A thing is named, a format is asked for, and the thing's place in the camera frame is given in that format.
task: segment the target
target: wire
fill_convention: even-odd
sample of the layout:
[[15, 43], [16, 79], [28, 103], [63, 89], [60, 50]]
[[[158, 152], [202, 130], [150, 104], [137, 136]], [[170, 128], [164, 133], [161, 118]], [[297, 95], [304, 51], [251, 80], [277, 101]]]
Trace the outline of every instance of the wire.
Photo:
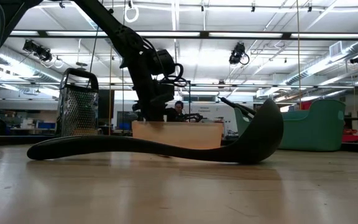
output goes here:
[[[97, 29], [96, 29], [96, 35], [95, 35], [95, 37], [94, 37], [92, 57], [91, 57], [91, 66], [90, 66], [90, 68], [89, 68], [89, 72], [92, 72], [94, 50], [95, 50], [95, 48], [96, 48], [96, 41], [98, 41], [98, 34], [99, 34], [99, 26], [98, 26]], [[91, 80], [89, 79], [89, 80], [88, 80], [88, 84], [86, 84], [86, 88], [89, 87], [90, 81], [91, 81]]]
[[[56, 62], [57, 62], [57, 61], [61, 62], [62, 64], [60, 64], [60, 66], [56, 66]], [[56, 57], [56, 60], [55, 60], [55, 62], [53, 63], [53, 65], [55, 66], [55, 68], [62, 68], [63, 65], [64, 65], [64, 62], [63, 62], [62, 59], [59, 59], [59, 58]]]
[[248, 63], [250, 62], [250, 58], [249, 58], [249, 56], [248, 56], [247, 54], [245, 54], [244, 56], [247, 56], [248, 61], [247, 61], [247, 63], [242, 63], [242, 62], [240, 61], [240, 64], [241, 64], [241, 65], [248, 65]]
[[302, 88], [301, 88], [301, 39], [299, 35], [300, 32], [300, 22], [299, 22], [299, 0], [296, 0], [296, 16], [298, 20], [298, 73], [299, 73], [299, 108], [302, 110]]
[[31, 52], [29, 54], [27, 54], [25, 56], [25, 58], [23, 58], [23, 60], [21, 60], [17, 65], [20, 65], [25, 59], [27, 59], [30, 56]]
[[[124, 0], [124, 15], [122, 18], [122, 24], [125, 25], [125, 8], [127, 6], [127, 1]], [[125, 95], [124, 95], [124, 69], [121, 69], [121, 77], [122, 77], [122, 113], [121, 113], [121, 121], [124, 123], [125, 113], [124, 113], [124, 101], [125, 101]]]

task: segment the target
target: red object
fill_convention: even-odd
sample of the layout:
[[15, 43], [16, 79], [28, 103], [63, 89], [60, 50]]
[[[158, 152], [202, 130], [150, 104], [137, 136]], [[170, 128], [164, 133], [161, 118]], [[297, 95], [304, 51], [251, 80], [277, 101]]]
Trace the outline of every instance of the red object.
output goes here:
[[350, 134], [342, 135], [342, 142], [352, 142], [352, 141], [358, 141], [358, 136], [354, 136]]
[[302, 102], [301, 104], [301, 110], [308, 110], [311, 106], [311, 101], [308, 101], [308, 102]]

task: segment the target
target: ceiling beam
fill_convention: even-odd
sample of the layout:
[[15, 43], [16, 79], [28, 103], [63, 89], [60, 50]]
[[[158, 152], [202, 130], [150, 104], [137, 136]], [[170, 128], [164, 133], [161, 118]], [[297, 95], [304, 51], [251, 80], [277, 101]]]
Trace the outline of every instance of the ceiling beam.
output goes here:
[[[298, 40], [297, 32], [239, 32], [239, 31], [182, 31], [151, 30], [137, 31], [148, 39], [227, 39], [227, 40]], [[353, 40], [358, 41], [354, 32], [300, 32], [300, 40]], [[9, 37], [59, 38], [59, 39], [105, 39], [108, 36], [95, 30], [14, 30]]]

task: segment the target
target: black ladle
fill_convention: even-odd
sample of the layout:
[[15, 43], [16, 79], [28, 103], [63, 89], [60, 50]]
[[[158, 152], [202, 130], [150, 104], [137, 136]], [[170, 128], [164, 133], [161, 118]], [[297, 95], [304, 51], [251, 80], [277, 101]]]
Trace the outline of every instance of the black ladle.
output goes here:
[[73, 136], [40, 142], [27, 151], [30, 159], [56, 159], [95, 152], [143, 152], [216, 162], [256, 163], [272, 155], [281, 143], [283, 117], [268, 99], [234, 143], [216, 149], [187, 149], [120, 136]]

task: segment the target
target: window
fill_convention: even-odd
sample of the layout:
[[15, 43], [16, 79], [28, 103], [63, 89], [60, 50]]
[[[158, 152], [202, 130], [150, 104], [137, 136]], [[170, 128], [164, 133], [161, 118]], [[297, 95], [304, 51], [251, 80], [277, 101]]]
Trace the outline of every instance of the window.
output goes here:
[[[215, 96], [191, 96], [191, 102], [197, 102], [197, 101], [202, 101], [202, 102], [215, 102]], [[185, 102], [189, 102], [189, 95], [183, 95], [183, 101]]]

